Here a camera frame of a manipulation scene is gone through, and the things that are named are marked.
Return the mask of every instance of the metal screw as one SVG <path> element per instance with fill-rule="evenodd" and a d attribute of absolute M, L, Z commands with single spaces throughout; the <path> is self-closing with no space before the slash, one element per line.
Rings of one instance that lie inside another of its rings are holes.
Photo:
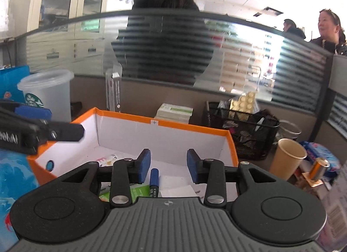
<path fill-rule="evenodd" d="M 57 133 L 53 130 L 51 131 L 51 137 L 56 139 L 58 137 Z"/>
<path fill-rule="evenodd" d="M 112 202 L 115 204 L 125 204 L 129 202 L 129 198 L 124 195 L 117 195 L 112 197 Z"/>
<path fill-rule="evenodd" d="M 220 204 L 224 202 L 224 198 L 220 195 L 211 195 L 207 197 L 207 201 L 211 204 Z"/>

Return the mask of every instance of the blue bag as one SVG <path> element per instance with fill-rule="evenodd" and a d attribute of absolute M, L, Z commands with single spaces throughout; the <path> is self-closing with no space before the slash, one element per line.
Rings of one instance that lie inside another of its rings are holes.
<path fill-rule="evenodd" d="M 50 120 L 52 117 L 48 109 L 16 102 L 0 100 L 0 106 L 6 110 L 11 110 L 13 106 L 15 114 L 30 119 Z M 39 183 L 29 166 L 27 156 L 0 149 L 0 252 L 7 251 L 18 241 L 11 226 L 11 206 L 22 195 L 38 187 Z"/>
<path fill-rule="evenodd" d="M 0 70 L 0 99 L 25 103 L 23 92 L 18 90 L 17 84 L 29 75 L 29 66 Z"/>

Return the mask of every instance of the paper cup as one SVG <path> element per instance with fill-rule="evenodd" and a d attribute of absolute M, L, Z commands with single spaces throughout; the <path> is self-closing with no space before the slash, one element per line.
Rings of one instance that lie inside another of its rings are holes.
<path fill-rule="evenodd" d="M 278 141 L 275 157 L 269 172 L 281 179 L 287 180 L 306 158 L 304 147 L 294 140 L 282 138 Z"/>

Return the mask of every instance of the black mesh basket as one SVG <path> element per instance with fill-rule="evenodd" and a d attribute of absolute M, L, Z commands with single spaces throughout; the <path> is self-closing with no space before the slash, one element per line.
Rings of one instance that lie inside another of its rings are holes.
<path fill-rule="evenodd" d="M 229 130 L 240 160 L 262 160 L 271 150 L 279 121 L 260 111 L 248 114 L 218 108 L 219 102 L 206 102 L 202 125 Z"/>

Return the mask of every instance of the black clamp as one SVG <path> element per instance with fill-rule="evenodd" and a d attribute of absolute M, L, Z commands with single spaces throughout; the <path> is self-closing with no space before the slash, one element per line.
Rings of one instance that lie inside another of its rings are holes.
<path fill-rule="evenodd" d="M 226 209 L 241 231 L 260 242 L 303 244 L 316 239 L 326 222 L 315 196 L 249 162 L 224 166 L 219 160 L 201 160 L 190 149 L 187 165 L 194 183 L 207 183 L 204 205 Z M 239 196 L 233 202 L 227 202 L 226 183 L 236 183 Z"/>
<path fill-rule="evenodd" d="M 19 105 L 0 101 L 0 149 L 33 155 L 47 141 L 78 142 L 84 136 L 80 124 L 34 120 L 13 113 Z"/>
<path fill-rule="evenodd" d="M 20 197 L 11 208 L 11 224 L 19 238 L 39 243 L 64 243 L 85 236 L 110 209 L 132 204 L 130 183 L 142 184 L 150 164 L 148 149 L 136 160 L 125 158 L 113 166 L 85 163 Z M 101 182 L 111 182 L 109 203 L 99 199 Z"/>

